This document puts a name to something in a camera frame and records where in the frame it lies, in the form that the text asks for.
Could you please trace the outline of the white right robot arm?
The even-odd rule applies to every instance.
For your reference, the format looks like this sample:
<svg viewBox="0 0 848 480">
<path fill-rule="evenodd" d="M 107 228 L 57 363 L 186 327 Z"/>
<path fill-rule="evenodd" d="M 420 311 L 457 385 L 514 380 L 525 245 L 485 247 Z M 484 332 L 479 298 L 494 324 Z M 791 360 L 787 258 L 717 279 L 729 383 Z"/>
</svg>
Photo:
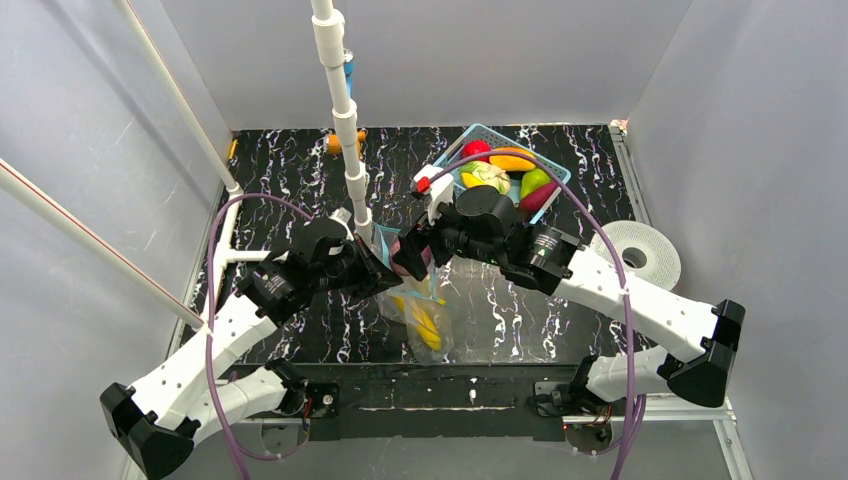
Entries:
<svg viewBox="0 0 848 480">
<path fill-rule="evenodd" d="M 417 280 L 432 264 L 453 257 L 494 265 L 519 287 L 595 310 L 655 342 L 631 358 L 584 358 L 568 384 L 571 398 L 609 404 L 672 393 L 702 407 L 723 405 L 745 317 L 742 305 L 689 300 L 632 274 L 620 279 L 613 264 L 576 238 L 525 222 L 489 186 L 429 202 L 391 254 Z"/>
</svg>

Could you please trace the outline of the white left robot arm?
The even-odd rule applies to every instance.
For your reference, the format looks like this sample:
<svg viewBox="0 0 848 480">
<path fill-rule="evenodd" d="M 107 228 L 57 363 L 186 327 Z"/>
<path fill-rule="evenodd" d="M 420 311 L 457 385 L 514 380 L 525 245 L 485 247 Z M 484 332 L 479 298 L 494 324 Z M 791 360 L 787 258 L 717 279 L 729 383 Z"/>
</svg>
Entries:
<svg viewBox="0 0 848 480">
<path fill-rule="evenodd" d="M 223 386 L 216 380 L 315 297 L 343 291 L 361 301 L 401 282 L 340 221 L 307 223 L 289 249 L 270 252 L 241 280 L 212 328 L 195 334 L 146 376 L 101 393 L 111 434 L 147 478 L 164 479 L 197 444 L 222 430 L 220 413 L 235 421 L 273 410 L 304 414 L 321 400 L 309 380 L 284 360 Z"/>
</svg>

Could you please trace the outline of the clear zip top bag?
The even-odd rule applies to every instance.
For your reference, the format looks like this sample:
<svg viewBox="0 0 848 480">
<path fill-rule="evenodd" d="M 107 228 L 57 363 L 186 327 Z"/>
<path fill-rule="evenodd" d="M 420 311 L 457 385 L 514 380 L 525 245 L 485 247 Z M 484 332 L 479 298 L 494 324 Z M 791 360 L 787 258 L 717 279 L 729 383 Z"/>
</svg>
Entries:
<svg viewBox="0 0 848 480">
<path fill-rule="evenodd" d="M 402 283 L 378 294 L 380 314 L 405 325 L 412 355 L 418 363 L 441 363 L 453 346 L 451 315 L 441 293 L 437 269 L 430 248 L 423 250 L 426 277 L 416 280 L 392 261 L 399 247 L 400 230 L 373 225 L 372 251 L 397 274 Z"/>
</svg>

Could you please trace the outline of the yellow toy banana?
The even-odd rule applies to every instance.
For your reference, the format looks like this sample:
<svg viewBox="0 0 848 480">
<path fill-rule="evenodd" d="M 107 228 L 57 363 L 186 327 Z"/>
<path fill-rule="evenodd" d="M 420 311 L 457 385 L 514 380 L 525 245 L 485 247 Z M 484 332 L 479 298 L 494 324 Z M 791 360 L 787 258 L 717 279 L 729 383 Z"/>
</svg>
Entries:
<svg viewBox="0 0 848 480">
<path fill-rule="evenodd" d="M 393 302 L 408 326 L 418 334 L 423 343 L 433 351 L 442 348 L 442 337 L 432 317 L 414 298 L 394 297 Z"/>
<path fill-rule="evenodd" d="M 467 189 L 486 185 L 484 180 L 480 179 L 473 173 L 461 173 L 460 178 Z"/>
</svg>

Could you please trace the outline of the yellow toy banana front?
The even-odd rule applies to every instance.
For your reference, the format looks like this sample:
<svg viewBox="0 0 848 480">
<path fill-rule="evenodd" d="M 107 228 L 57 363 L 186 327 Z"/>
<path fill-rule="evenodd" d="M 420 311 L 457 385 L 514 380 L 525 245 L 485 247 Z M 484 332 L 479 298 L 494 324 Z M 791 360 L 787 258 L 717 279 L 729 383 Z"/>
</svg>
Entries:
<svg viewBox="0 0 848 480">
<path fill-rule="evenodd" d="M 418 334 L 423 343 L 433 351 L 442 348 L 442 337 L 432 317 L 414 298 L 394 297 L 393 302 L 408 326 Z"/>
</svg>

